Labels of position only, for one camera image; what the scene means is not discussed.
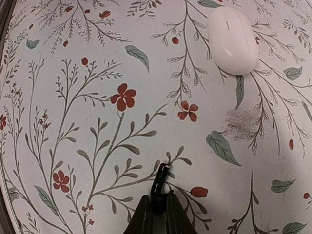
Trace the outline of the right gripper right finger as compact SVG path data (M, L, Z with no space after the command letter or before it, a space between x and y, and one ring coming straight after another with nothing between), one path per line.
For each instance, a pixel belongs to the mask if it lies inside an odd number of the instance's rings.
M186 212L173 190L170 190L167 194L166 233L198 234L188 219Z

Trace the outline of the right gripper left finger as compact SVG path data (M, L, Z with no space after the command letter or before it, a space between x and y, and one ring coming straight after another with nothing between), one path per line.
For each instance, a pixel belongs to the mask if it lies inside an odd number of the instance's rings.
M148 195L143 195L123 234L152 234L153 211Z

